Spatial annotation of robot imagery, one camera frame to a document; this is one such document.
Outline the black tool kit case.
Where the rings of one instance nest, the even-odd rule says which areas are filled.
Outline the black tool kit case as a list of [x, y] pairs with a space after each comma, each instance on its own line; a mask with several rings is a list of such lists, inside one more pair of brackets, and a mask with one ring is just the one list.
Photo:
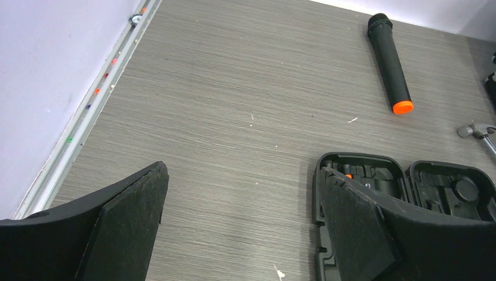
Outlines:
[[318, 226], [315, 270], [318, 280], [342, 280], [318, 189], [318, 172], [335, 169], [372, 190], [435, 213], [495, 224], [495, 184], [487, 174], [470, 166], [446, 162], [417, 161], [409, 168], [392, 158], [365, 153], [327, 153], [315, 169], [312, 185], [312, 216]]

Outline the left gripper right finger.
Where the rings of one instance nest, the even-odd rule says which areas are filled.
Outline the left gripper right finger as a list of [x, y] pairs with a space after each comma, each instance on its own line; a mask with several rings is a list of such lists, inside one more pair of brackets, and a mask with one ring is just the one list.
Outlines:
[[372, 190], [335, 169], [318, 189], [342, 280], [494, 280], [495, 224]]

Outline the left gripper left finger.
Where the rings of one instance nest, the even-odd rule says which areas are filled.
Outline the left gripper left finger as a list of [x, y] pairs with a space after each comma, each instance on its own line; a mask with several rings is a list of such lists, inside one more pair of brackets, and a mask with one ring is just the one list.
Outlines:
[[21, 220], [1, 221], [2, 280], [145, 280], [169, 175], [155, 162]]

